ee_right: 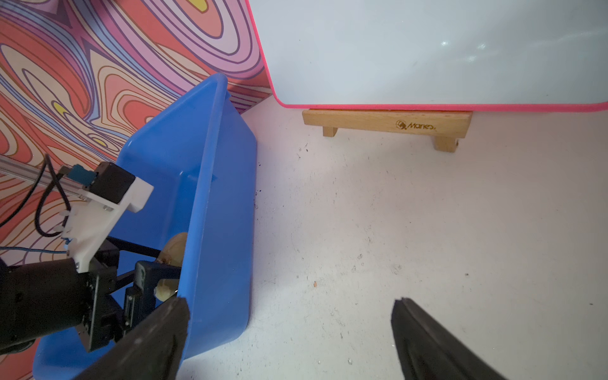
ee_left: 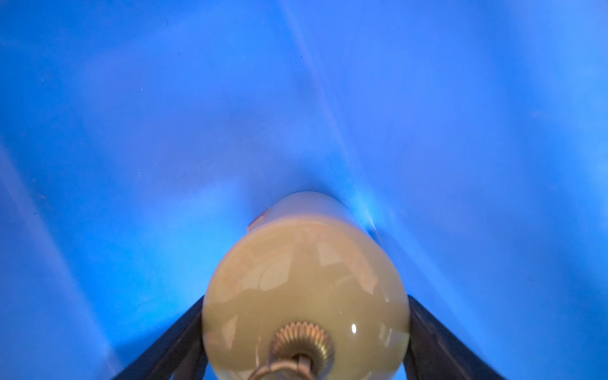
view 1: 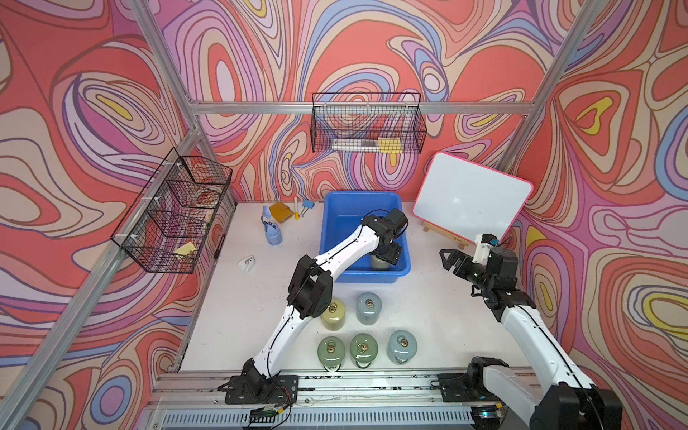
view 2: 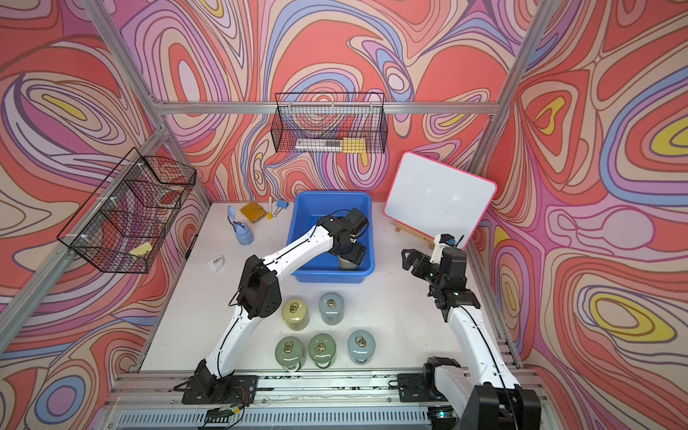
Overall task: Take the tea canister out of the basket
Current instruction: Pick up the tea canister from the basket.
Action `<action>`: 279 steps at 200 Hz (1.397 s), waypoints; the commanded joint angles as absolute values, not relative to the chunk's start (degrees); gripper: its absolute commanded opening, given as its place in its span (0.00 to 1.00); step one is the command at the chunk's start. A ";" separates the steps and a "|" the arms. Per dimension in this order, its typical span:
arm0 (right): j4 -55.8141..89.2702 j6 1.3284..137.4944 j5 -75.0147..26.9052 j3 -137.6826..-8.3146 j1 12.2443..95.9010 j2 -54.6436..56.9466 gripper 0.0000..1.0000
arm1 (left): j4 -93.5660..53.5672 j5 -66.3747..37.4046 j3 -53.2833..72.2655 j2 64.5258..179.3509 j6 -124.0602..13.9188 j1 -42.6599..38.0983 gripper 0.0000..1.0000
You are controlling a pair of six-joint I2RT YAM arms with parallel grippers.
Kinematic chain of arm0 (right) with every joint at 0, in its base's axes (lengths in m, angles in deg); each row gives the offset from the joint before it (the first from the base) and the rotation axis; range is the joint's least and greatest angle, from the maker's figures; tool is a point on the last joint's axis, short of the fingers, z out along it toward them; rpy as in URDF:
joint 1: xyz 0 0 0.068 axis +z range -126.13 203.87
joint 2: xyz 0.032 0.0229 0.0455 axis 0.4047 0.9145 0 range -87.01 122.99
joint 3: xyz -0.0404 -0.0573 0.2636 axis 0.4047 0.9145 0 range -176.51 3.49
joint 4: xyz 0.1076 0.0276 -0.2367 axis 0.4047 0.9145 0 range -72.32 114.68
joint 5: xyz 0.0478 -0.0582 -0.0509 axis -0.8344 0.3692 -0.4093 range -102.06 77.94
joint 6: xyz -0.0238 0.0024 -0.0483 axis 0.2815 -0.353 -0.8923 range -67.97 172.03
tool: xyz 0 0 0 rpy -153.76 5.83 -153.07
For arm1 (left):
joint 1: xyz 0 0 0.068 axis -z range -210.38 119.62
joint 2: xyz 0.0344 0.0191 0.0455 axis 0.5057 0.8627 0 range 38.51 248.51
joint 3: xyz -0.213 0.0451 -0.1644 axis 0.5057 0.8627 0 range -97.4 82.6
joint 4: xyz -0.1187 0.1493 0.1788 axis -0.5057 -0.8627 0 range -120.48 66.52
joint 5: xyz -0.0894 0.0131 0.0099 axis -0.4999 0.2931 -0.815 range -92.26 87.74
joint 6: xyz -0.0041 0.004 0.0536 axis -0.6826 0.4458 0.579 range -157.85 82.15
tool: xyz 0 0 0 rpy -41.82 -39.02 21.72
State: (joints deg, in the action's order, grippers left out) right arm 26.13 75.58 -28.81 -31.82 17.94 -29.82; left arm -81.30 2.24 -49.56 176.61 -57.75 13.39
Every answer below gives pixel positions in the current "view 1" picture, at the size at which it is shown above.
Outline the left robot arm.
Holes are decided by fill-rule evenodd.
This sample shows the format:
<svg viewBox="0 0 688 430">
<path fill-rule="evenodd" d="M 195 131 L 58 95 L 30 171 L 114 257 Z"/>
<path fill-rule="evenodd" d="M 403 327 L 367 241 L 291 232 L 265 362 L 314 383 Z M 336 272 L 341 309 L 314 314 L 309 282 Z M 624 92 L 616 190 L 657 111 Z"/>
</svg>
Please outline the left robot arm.
<svg viewBox="0 0 688 430">
<path fill-rule="evenodd" d="M 396 265 L 403 247 L 397 242 L 408 227 L 407 216 L 398 209 L 385 216 L 369 213 L 342 242 L 317 257 L 302 256 L 288 285 L 287 306 L 270 339 L 249 358 L 238 376 L 218 387 L 229 405 L 282 402 L 297 399 L 297 376 L 282 376 L 286 356 L 306 326 L 320 317 L 333 301 L 338 277 L 367 254 Z"/>
</svg>

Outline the blue plastic basket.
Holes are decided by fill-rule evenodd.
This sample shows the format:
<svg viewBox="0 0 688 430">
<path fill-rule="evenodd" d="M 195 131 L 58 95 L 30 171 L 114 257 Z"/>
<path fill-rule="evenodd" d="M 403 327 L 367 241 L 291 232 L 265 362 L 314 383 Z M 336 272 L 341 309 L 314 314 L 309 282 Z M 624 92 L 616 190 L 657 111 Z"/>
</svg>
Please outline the blue plastic basket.
<svg viewBox="0 0 688 430">
<path fill-rule="evenodd" d="M 401 197 L 393 192 L 335 191 L 326 195 L 320 255 L 331 253 L 337 264 L 338 283 L 392 284 L 410 273 L 411 261 L 405 234 L 394 238 L 401 247 L 397 263 L 385 270 L 372 266 L 372 252 L 380 238 L 362 222 L 381 221 L 393 211 L 403 211 Z"/>
</svg>

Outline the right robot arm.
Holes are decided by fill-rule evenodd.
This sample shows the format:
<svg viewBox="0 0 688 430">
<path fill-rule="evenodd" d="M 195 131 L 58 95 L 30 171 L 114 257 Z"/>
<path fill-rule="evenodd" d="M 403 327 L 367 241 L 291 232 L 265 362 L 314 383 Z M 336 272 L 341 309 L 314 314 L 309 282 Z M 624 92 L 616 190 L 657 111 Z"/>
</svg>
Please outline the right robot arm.
<svg viewBox="0 0 688 430">
<path fill-rule="evenodd" d="M 509 249 L 483 245 L 473 256 L 440 251 L 444 270 L 471 284 L 496 321 L 527 358 L 540 387 L 534 389 L 499 358 L 474 357 L 463 374 L 439 374 L 446 402 L 496 398 L 531 429 L 618 429 L 623 404 L 594 383 L 550 333 L 530 296 L 517 287 L 518 259 Z"/>
</svg>

